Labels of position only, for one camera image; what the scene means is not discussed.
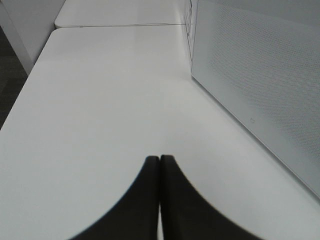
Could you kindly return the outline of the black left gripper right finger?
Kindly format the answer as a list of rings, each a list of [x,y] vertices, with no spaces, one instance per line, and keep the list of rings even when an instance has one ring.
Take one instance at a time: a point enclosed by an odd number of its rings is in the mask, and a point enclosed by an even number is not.
[[[165,240],[251,240],[253,235],[212,207],[172,155],[160,158],[160,211]]]

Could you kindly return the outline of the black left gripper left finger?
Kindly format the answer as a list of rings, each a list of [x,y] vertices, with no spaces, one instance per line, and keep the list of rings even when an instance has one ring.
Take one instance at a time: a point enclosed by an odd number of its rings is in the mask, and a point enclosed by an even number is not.
[[[122,198],[74,240],[156,240],[160,159],[148,156]]]

